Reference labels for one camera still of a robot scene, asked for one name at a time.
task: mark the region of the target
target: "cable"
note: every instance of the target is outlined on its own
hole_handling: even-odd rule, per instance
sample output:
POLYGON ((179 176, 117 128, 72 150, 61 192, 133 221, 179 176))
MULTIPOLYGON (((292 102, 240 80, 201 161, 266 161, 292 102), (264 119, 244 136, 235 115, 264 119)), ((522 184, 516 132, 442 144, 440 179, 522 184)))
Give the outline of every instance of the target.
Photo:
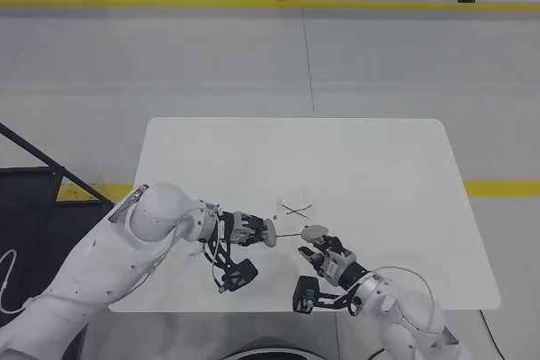
POLYGON ((2 284, 2 288, 0 289, 0 311, 3 312, 4 314, 8 314, 8 315, 12 315, 12 314, 16 314, 18 312, 21 312, 21 311, 24 311, 26 308, 28 308, 28 306, 30 306, 31 303, 35 302, 36 300, 38 300, 39 298, 41 297, 51 297, 51 298, 54 298, 54 299, 59 299, 59 300, 64 300, 64 301, 67 301, 67 302, 73 302, 73 303, 77 303, 77 304, 80 304, 80 305, 87 305, 87 306, 103 306, 103 307, 106 307, 106 306, 109 306, 109 305, 112 305, 114 304, 115 302, 118 302, 122 299, 124 299, 126 296, 130 295, 131 293, 133 293, 134 291, 136 291, 136 289, 138 289, 139 287, 141 287, 148 279, 149 277, 156 271, 156 269, 160 266, 160 264, 162 264, 162 262, 164 261, 164 259, 166 259, 168 253, 170 252, 170 250, 172 249, 172 247, 174 246, 174 244, 182 237, 182 236, 178 236, 178 231, 179 231, 179 227, 178 225, 180 224, 180 222, 182 222, 184 219, 186 219, 188 217, 188 214, 190 212, 193 212, 195 210, 200 210, 202 208, 193 208, 187 212, 184 213, 184 215, 182 215, 182 217, 180 218, 179 221, 177 221, 174 225, 174 234, 172 236, 172 241, 170 242, 170 245, 168 246, 168 248, 164 251, 164 253, 162 253, 162 255, 160 255, 158 258, 157 258, 157 261, 148 267, 148 271, 143 275, 144 278, 141 280, 141 281, 138 281, 134 286, 132 286, 132 288, 130 290, 128 290, 124 295, 121 295, 119 296, 118 298, 112 300, 112 301, 108 301, 108 302, 92 302, 92 301, 82 301, 82 300, 79 300, 79 299, 73 299, 73 298, 69 298, 69 297, 66 297, 66 296, 62 296, 62 295, 57 295, 55 293, 52 293, 52 292, 43 292, 42 294, 36 296, 36 297, 33 297, 33 298, 29 298, 23 305, 20 309, 18 310, 6 310, 3 308, 2 306, 2 294, 4 293, 4 290, 6 288, 6 286, 8 285, 8 278, 10 277, 10 273, 12 272, 12 268, 14 267, 14 263, 16 261, 16 258, 17 258, 17 253, 16 253, 16 250, 8 250, 6 251, 2 257, 0 258, 0 265, 2 264, 2 262, 4 261, 4 259, 10 254, 10 253, 13 253, 13 260, 12 260, 12 263, 10 264, 10 267, 8 268, 8 273, 6 273, 6 278, 4 279, 4 282, 2 284))
POLYGON ((482 322, 484 323, 484 327, 486 327, 486 331, 488 331, 488 336, 490 337, 490 341, 494 345, 494 348, 496 348, 496 351, 498 352, 498 355, 502 360, 506 360, 506 357, 502 354, 500 351, 500 348, 498 347, 498 344, 496 344, 496 340, 494 339, 494 336, 492 335, 492 331, 490 330, 490 326, 488 326, 488 321, 486 321, 486 317, 484 316, 484 311, 478 310, 480 313, 480 317, 482 318, 482 322))
MULTIPOLYGON (((374 273, 374 274, 376 274, 376 275, 378 275, 378 276, 380 276, 382 278, 382 276, 379 275, 377 272, 380 271, 380 270, 384 270, 384 269, 402 270, 402 271, 405 271, 407 273, 411 273, 411 274, 417 276, 418 279, 422 280, 422 282, 424 283, 424 285, 426 286, 426 288, 428 290, 428 294, 430 295, 430 301, 432 302, 432 310, 430 311, 430 316, 428 318, 428 323, 426 325, 426 329, 421 330, 421 331, 425 332, 426 334, 431 334, 429 331, 430 331, 430 328, 432 327, 432 323, 434 322, 434 310, 435 310, 435 307, 436 307, 436 302, 435 302, 435 299, 434 299, 434 294, 432 293, 432 289, 430 288, 430 285, 428 284, 426 279, 421 274, 418 274, 414 270, 410 270, 410 269, 408 269, 406 267, 401 267, 401 266, 381 266, 381 267, 377 267, 374 270, 372 270, 372 273, 374 273)), ((416 359, 416 350, 417 349, 418 349, 418 342, 412 348, 412 360, 416 359)))
POLYGON ((386 350, 384 348, 381 348, 380 350, 370 355, 370 357, 368 357, 368 360, 374 360, 379 354, 383 353, 384 351, 386 350))
POLYGON ((286 235, 276 235, 277 238, 287 238, 292 236, 300 236, 301 234, 286 234, 286 235))
POLYGON ((0 288, 0 311, 6 315, 14 315, 24 310, 23 306, 17 310, 6 310, 2 306, 2 295, 4 294, 4 290, 6 289, 6 286, 8 286, 8 279, 10 278, 10 273, 12 272, 12 268, 14 267, 14 264, 16 263, 16 258, 18 257, 18 253, 16 253, 16 250, 10 249, 6 251, 2 255, 2 257, 0 257, 0 265, 1 265, 4 259, 6 259, 6 257, 10 254, 13 254, 12 263, 10 263, 10 267, 8 267, 8 272, 6 273, 6 277, 4 278, 4 281, 2 282, 2 287, 0 288))
POLYGON ((220 231, 221 230, 220 230, 220 220, 218 219, 218 216, 215 216, 214 218, 216 219, 216 249, 214 250, 214 254, 213 254, 213 257, 212 257, 212 263, 211 263, 211 266, 210 266, 210 272, 212 274, 212 280, 214 280, 214 282, 218 285, 218 288, 220 289, 221 285, 218 282, 218 279, 216 279, 216 275, 214 274, 214 263, 217 260, 218 249, 220 248, 220 243, 221 243, 220 231))

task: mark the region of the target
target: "black fabric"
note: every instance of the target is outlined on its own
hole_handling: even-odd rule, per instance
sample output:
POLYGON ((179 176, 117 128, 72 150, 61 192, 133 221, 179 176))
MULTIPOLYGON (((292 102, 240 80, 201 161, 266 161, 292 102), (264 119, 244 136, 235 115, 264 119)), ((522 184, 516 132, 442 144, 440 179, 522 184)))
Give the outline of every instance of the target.
MULTIPOLYGON (((7 310, 42 293, 72 248, 111 209, 100 202, 55 202, 60 183, 48 167, 0 169, 0 257, 11 248, 18 253, 3 297, 7 310)), ((11 262, 9 256, 0 265, 0 288, 11 262)), ((15 316, 0 311, 0 327, 15 316)), ((79 358, 85 333, 64 360, 79 358)))
MULTIPOLYGON (((9 249, 18 253, 3 296, 7 310, 20 308, 31 294, 28 274, 39 254, 60 182, 61 177, 47 167, 0 169, 0 257, 9 249)), ((0 265, 0 288, 11 262, 9 256, 0 265)), ((0 327, 14 317, 0 311, 0 327)))

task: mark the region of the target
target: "metal pole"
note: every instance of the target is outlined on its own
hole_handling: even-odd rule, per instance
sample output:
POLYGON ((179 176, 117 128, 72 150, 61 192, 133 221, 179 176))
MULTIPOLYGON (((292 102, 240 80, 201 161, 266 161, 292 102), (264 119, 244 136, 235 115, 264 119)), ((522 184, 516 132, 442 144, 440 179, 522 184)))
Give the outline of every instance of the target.
POLYGON ((92 196, 96 197, 98 200, 100 200, 104 205, 113 206, 113 202, 110 201, 107 197, 102 195, 101 193, 98 193, 92 186, 82 181, 78 176, 72 174, 70 171, 68 171, 65 167, 63 167, 61 164, 57 163, 49 157, 48 155, 44 154, 40 150, 38 150, 35 146, 33 146, 30 142, 26 141, 23 137, 15 133, 14 131, 10 130, 8 127, 6 127, 4 124, 0 122, 0 133, 7 137, 9 140, 11 140, 13 143, 21 147, 22 149, 28 151, 32 155, 34 155, 36 158, 38 158, 40 161, 48 165, 49 167, 54 168, 55 170, 59 171, 63 176, 67 177, 69 180, 71 180, 74 184, 80 186, 87 192, 89 192, 92 196))

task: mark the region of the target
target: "white cable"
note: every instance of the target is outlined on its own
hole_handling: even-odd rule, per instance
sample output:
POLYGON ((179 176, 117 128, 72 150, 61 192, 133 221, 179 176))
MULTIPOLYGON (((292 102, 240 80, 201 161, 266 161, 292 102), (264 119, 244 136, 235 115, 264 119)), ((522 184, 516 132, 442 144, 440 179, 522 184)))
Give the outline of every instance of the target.
POLYGON ((340 300, 343 297, 345 297, 346 295, 348 295, 352 291, 352 289, 354 289, 358 285, 362 285, 363 283, 365 283, 365 281, 368 280, 371 276, 372 276, 372 273, 368 273, 368 274, 362 276, 357 282, 355 282, 352 286, 350 286, 348 288, 348 290, 346 290, 346 292, 339 295, 336 299, 328 299, 328 302, 326 302, 326 303, 327 304, 333 304, 333 303, 337 302, 338 300, 340 300))
POLYGON ((175 224, 175 230, 174 230, 174 235, 173 235, 173 239, 172 239, 172 242, 170 243, 170 245, 168 246, 168 249, 158 258, 157 262, 150 266, 149 267, 149 270, 143 275, 144 278, 142 279, 142 281, 138 282, 137 284, 135 284, 130 290, 128 290, 124 295, 122 296, 119 296, 117 299, 114 299, 112 301, 108 301, 108 302, 92 302, 92 301, 82 301, 82 300, 78 300, 78 299, 72 299, 72 298, 68 298, 66 296, 61 296, 61 295, 56 295, 55 293, 51 293, 51 292, 44 292, 36 297, 33 297, 33 298, 30 298, 28 299, 24 305, 18 309, 18 310, 6 310, 2 307, 2 294, 4 293, 4 290, 6 288, 6 286, 8 285, 8 278, 10 277, 10 273, 12 272, 12 268, 14 267, 14 263, 16 262, 16 258, 17 258, 17 253, 16 253, 16 250, 8 250, 6 251, 2 257, 0 258, 0 264, 2 264, 2 262, 4 261, 4 259, 10 254, 10 253, 13 253, 13 260, 12 260, 12 263, 10 264, 10 268, 8 269, 8 273, 6 274, 6 278, 4 279, 4 283, 2 284, 2 289, 0 290, 0 311, 3 312, 4 314, 8 314, 8 315, 11 315, 11 314, 16 314, 18 312, 21 312, 23 310, 25 310, 32 302, 35 302, 37 299, 39 299, 40 297, 51 297, 51 298, 54 298, 54 299, 60 299, 60 300, 64 300, 64 301, 67 301, 67 302, 73 302, 73 303, 77 303, 77 304, 80 304, 80 305, 89 305, 89 306, 109 306, 109 305, 112 305, 113 303, 115 302, 118 302, 122 299, 124 299, 126 296, 130 295, 131 293, 133 293, 136 289, 138 289, 139 287, 141 287, 148 279, 149 277, 154 273, 154 271, 156 271, 157 267, 160 266, 160 264, 162 264, 162 262, 164 261, 164 259, 166 259, 168 253, 170 252, 170 250, 172 249, 172 247, 174 246, 174 244, 182 237, 182 236, 178 236, 178 230, 180 229, 178 227, 178 225, 180 224, 180 222, 182 222, 184 219, 186 219, 188 217, 188 214, 190 212, 193 212, 195 210, 200 210, 202 208, 193 208, 187 212, 184 213, 184 215, 182 215, 182 217, 180 218, 179 221, 176 222, 175 224))
MULTIPOLYGON (((402 270, 402 271, 405 271, 407 273, 411 273, 411 274, 417 276, 418 279, 422 280, 422 282, 424 283, 424 285, 426 286, 426 288, 428 290, 428 294, 430 295, 430 301, 432 302, 432 310, 431 310, 430 316, 428 318, 428 323, 426 325, 426 329, 422 330, 422 332, 424 332, 427 335, 435 335, 435 334, 429 332, 430 328, 432 327, 432 322, 434 322, 434 309, 436 307, 436 302, 435 302, 435 299, 434 299, 434 294, 432 293, 432 289, 430 288, 430 285, 428 284, 428 281, 426 281, 424 276, 422 276, 421 274, 418 274, 414 270, 410 270, 410 269, 408 269, 406 267, 401 267, 401 266, 381 266, 381 267, 377 267, 374 270, 372 270, 372 273, 374 273, 374 274, 380 276, 381 278, 383 278, 380 274, 377 273, 377 271, 384 270, 384 269, 402 270)), ((416 342, 416 344, 412 348, 412 360, 416 360, 416 350, 417 349, 418 349, 418 341, 416 342)))
POLYGON ((220 248, 221 238, 220 238, 220 220, 218 219, 218 216, 214 214, 214 218, 216 219, 216 249, 214 250, 214 256, 212 257, 212 264, 210 266, 210 272, 212 274, 212 280, 214 280, 214 283, 216 284, 218 280, 216 279, 216 275, 214 274, 214 262, 216 262, 216 257, 218 256, 218 249, 220 248))
POLYGON ((0 311, 3 312, 6 315, 14 315, 14 314, 17 314, 18 312, 21 312, 21 311, 24 310, 23 306, 18 310, 6 310, 2 306, 2 295, 4 294, 4 290, 6 289, 6 286, 8 286, 8 279, 10 278, 10 273, 12 272, 14 264, 16 263, 16 258, 18 257, 18 253, 16 252, 16 250, 10 249, 10 250, 6 251, 2 255, 2 257, 0 257, 0 265, 1 265, 2 262, 4 261, 4 259, 6 259, 6 257, 8 255, 10 255, 10 254, 13 254, 12 263, 10 263, 10 267, 8 267, 8 272, 6 273, 6 277, 4 278, 4 281, 2 282, 2 287, 0 288, 0 311))

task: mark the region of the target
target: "floor seam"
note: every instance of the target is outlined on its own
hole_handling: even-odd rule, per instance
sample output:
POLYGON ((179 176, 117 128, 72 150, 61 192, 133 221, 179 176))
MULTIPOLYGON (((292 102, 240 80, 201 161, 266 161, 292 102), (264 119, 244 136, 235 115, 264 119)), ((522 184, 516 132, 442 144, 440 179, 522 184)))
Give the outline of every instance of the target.
POLYGON ((14 63, 16 62, 18 57, 20 56, 20 53, 22 52, 22 48, 23 48, 24 44, 30 38, 30 34, 32 34, 32 32, 34 31, 34 26, 36 26, 36 23, 38 22, 40 17, 41 17, 41 12, 38 12, 36 14, 36 17, 34 18, 34 21, 32 22, 32 25, 30 26, 30 29, 28 29, 28 31, 26 32, 26 36, 24 36, 24 39, 22 39, 22 41, 20 41, 20 45, 18 46, 18 49, 16 49, 16 52, 14 53, 12 61, 10 62, 8 67, 6 67, 6 71, 4 72, 4 75, 2 76, 2 78, 0 79, 0 90, 2 90, 4 88, 4 82, 8 78, 8 75, 10 74, 10 71, 11 71, 12 67, 14 66, 14 63))
POLYGON ((334 329, 336 330, 336 347, 338 352, 338 360, 342 360, 342 354, 340 353, 340 338, 338 336, 338 316, 334 314, 334 329))
POLYGON ((310 53, 308 52, 308 37, 306 36, 306 19, 304 9, 302 9, 302 28, 304 29, 304 44, 306 45, 306 64, 308 66, 308 80, 310 81, 310 99, 312 100, 312 114, 316 116, 316 108, 314 107, 314 91, 312 89, 312 73, 310 70, 310 53))

